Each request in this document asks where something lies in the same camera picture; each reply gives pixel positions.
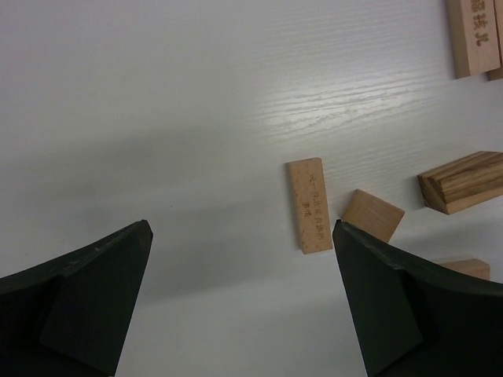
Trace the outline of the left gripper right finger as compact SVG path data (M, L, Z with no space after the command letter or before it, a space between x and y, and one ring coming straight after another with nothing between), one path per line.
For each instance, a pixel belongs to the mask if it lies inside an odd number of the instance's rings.
M336 258L369 376L500 376L502 286L337 221Z

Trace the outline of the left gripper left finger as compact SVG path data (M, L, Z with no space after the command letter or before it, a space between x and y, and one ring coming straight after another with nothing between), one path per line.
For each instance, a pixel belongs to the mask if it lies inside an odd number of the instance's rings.
M1 279L3 376L114 376L153 232L136 221Z

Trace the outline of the dark striped wood block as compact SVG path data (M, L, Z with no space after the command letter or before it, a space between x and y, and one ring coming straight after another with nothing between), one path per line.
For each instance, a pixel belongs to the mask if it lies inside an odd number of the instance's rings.
M455 214L502 195L502 153L476 152L417 178L426 207Z

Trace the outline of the printed light wood block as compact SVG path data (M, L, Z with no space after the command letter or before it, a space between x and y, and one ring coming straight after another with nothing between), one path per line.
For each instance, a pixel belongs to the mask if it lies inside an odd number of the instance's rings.
M447 1L446 13L455 77L499 68L494 1Z

